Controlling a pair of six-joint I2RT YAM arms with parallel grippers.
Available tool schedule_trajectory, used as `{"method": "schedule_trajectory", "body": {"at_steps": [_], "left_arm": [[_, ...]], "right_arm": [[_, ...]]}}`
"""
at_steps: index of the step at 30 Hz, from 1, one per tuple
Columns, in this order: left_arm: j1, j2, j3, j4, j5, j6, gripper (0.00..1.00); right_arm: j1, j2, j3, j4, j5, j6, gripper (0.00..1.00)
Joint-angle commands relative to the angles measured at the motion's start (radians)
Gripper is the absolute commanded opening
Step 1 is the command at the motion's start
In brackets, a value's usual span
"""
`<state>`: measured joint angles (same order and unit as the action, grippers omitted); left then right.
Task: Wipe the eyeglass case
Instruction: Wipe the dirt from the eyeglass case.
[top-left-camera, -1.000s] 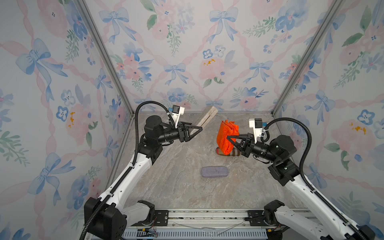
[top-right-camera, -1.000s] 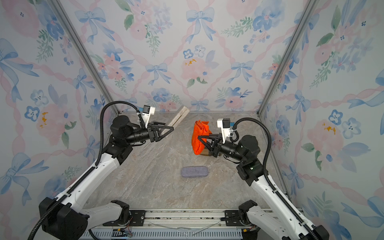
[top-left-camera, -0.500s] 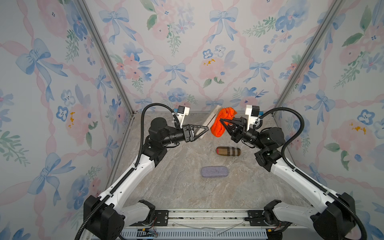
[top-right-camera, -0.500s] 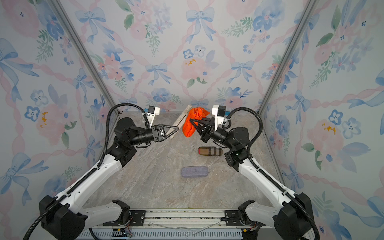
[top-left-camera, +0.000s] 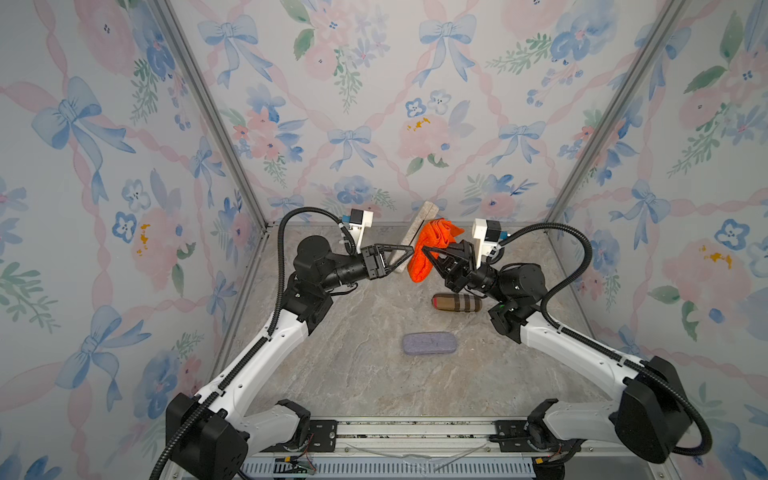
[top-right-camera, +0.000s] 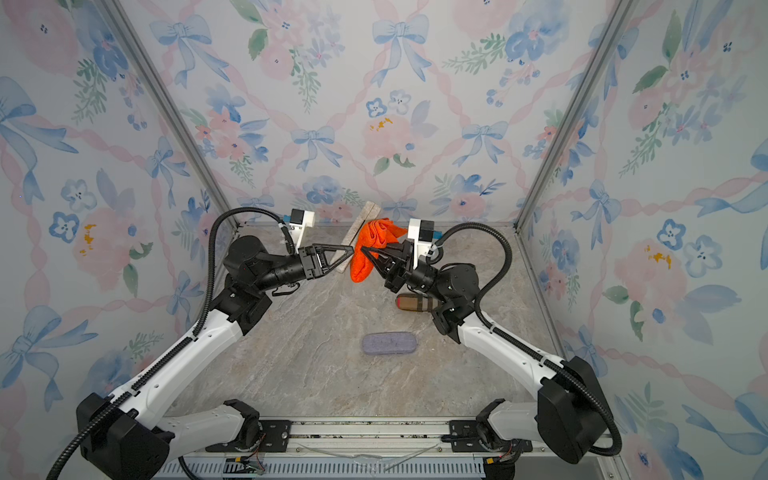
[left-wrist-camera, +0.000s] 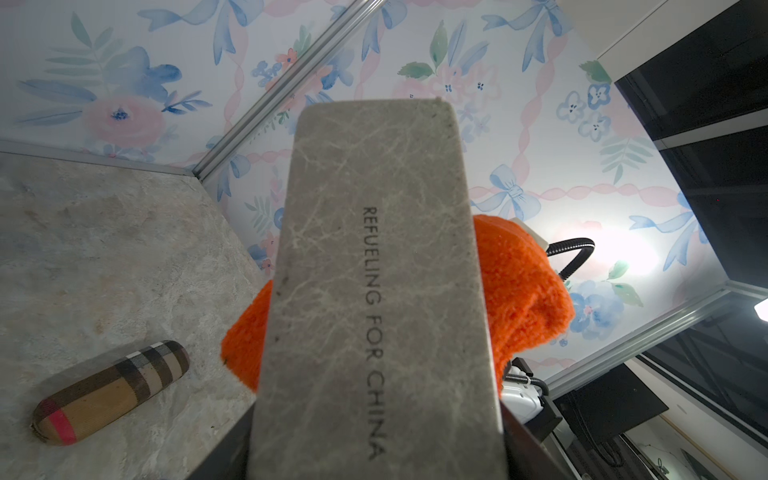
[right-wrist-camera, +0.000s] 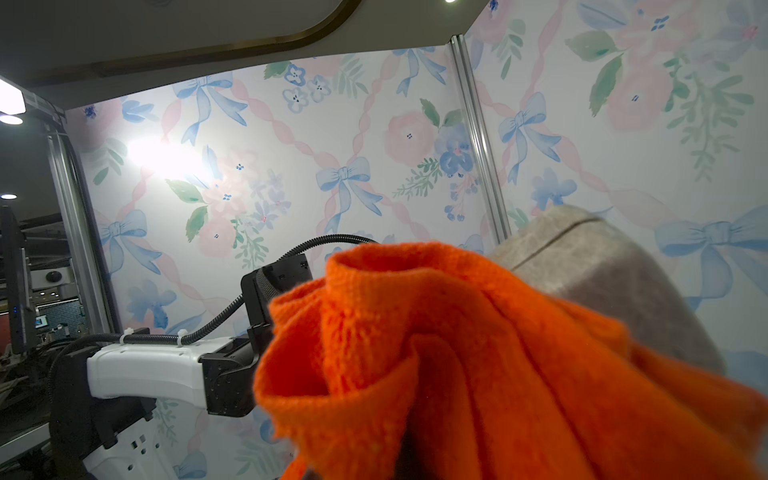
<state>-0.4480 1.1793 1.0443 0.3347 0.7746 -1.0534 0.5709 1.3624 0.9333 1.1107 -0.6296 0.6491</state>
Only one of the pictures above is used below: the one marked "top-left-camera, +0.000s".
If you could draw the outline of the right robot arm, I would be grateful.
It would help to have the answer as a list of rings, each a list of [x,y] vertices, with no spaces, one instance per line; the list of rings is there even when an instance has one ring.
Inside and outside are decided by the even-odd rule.
[[[488,314],[498,334],[542,352],[583,376],[607,395],[592,403],[542,401],[514,433],[498,432],[503,446],[518,443],[553,452],[556,461],[583,441],[621,444],[639,458],[664,463],[694,420],[675,368],[610,348],[544,316],[548,289],[541,267],[479,264],[471,244],[426,247],[425,257],[454,292],[463,289],[493,300]]]

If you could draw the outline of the grey eyeglass case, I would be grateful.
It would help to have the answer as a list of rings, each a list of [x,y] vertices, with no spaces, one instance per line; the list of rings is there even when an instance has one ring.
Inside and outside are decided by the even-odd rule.
[[[429,221],[437,218],[439,211],[439,207],[430,201],[424,201],[417,205],[414,208],[415,215],[413,216],[403,239],[399,242],[399,245],[415,248],[421,230]]]

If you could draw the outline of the plaid eyeglass case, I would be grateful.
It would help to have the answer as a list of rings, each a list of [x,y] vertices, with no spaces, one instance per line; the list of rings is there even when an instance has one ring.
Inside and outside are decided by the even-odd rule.
[[[482,309],[482,299],[471,294],[437,293],[432,305],[440,311],[472,313]]]

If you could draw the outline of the purple fabric eyeglass case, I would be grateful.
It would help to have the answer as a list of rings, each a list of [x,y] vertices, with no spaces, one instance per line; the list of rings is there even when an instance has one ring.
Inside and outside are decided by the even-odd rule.
[[[458,348],[458,340],[449,332],[411,333],[403,337],[402,348],[410,356],[452,354]]]

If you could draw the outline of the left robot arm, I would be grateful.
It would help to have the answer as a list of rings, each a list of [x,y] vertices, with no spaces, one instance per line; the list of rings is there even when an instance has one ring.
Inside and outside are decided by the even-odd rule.
[[[279,290],[276,318],[221,374],[167,406],[165,448],[151,478],[161,478],[174,462],[197,479],[232,479],[251,454],[303,451],[310,442],[309,410],[280,400],[250,415],[249,406],[277,367],[320,325],[341,287],[384,278],[413,253],[408,245],[373,244],[336,254],[322,236],[302,240],[294,271]]]

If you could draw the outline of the orange cleaning cloth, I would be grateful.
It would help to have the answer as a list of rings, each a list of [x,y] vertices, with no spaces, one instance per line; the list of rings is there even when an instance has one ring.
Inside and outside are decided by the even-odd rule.
[[[418,241],[414,247],[414,255],[408,263],[407,271],[414,283],[423,282],[431,273],[431,259],[436,259],[435,253],[426,254],[425,247],[443,249],[456,241],[465,230],[446,219],[428,221],[421,229]]]

